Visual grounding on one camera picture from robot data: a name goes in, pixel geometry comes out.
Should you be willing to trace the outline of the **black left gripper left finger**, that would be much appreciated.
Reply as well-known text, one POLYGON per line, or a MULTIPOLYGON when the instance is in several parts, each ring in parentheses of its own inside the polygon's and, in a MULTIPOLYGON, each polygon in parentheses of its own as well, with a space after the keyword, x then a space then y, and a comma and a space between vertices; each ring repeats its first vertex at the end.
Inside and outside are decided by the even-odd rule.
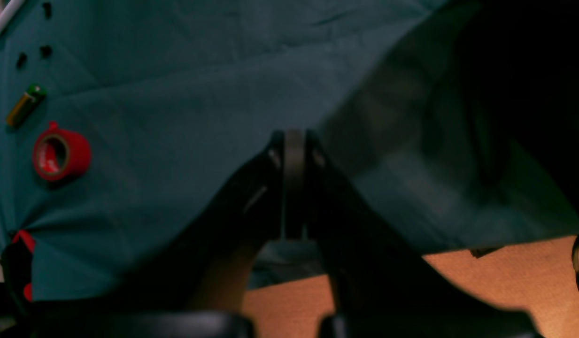
POLYGON ((169 246, 106 295, 47 308, 34 337, 255 337, 239 310, 258 252, 280 237, 285 145, 274 132, 169 246))

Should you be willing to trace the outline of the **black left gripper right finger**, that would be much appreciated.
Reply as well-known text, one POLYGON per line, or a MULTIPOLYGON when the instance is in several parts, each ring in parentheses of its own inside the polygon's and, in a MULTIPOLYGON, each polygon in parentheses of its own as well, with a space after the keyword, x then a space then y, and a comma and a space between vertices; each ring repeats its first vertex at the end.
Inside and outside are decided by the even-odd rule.
POLYGON ((436 271, 364 200, 307 131, 304 236, 317 242, 336 312, 321 338, 538 338, 527 312, 491 306, 436 271))

